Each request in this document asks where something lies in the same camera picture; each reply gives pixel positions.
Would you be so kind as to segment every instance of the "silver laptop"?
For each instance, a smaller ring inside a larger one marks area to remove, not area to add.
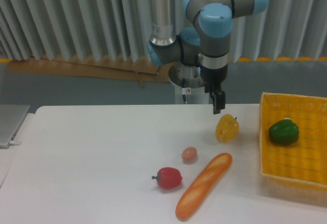
[[[9,147],[29,108],[29,105],[0,105],[0,148]]]

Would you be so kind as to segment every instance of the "yellow stripe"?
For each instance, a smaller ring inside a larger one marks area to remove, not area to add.
[[[256,60],[257,61],[272,61],[272,59],[268,58],[268,57],[258,57]],[[295,60],[297,60],[297,61],[312,61],[314,59],[311,58],[311,57],[298,57],[297,59],[292,59],[290,57],[278,57],[278,58],[276,58],[276,61],[295,61]],[[319,57],[317,60],[327,61],[327,57]],[[252,59],[241,57],[241,58],[238,59],[238,61],[240,61],[240,62],[250,62],[250,61],[252,61]]]
[[[257,61],[272,61],[271,58],[266,58],[266,57],[259,57],[256,59]]]

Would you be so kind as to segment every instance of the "brown cardboard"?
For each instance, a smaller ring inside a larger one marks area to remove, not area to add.
[[[95,61],[92,55],[86,57],[84,60],[79,60],[76,54],[69,60],[65,60],[61,55],[58,55],[54,60],[149,74],[156,74],[158,72],[158,67],[155,66],[152,62],[148,61],[145,56],[141,56],[136,62],[132,61],[131,56],[129,56],[128,59],[124,61],[122,54],[120,54],[116,60],[111,60],[108,55],[103,56],[100,61]]]
[[[143,81],[169,82],[168,71],[172,64],[157,68],[157,72],[155,74],[147,74],[142,72],[118,70],[88,64],[49,61],[46,59],[35,60],[35,58],[30,58],[23,61],[9,62],[6,67],[6,71],[135,80],[139,81],[142,86]]]

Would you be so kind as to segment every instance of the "yellow basket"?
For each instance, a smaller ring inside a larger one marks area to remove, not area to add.
[[[327,98],[263,93],[260,103],[261,174],[301,188],[327,190]],[[278,145],[269,127],[284,118],[299,127],[299,139]]]

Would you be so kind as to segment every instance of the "metal cylinder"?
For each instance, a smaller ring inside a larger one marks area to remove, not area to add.
[[[174,0],[151,0],[152,34],[150,41],[157,46],[175,42]]]

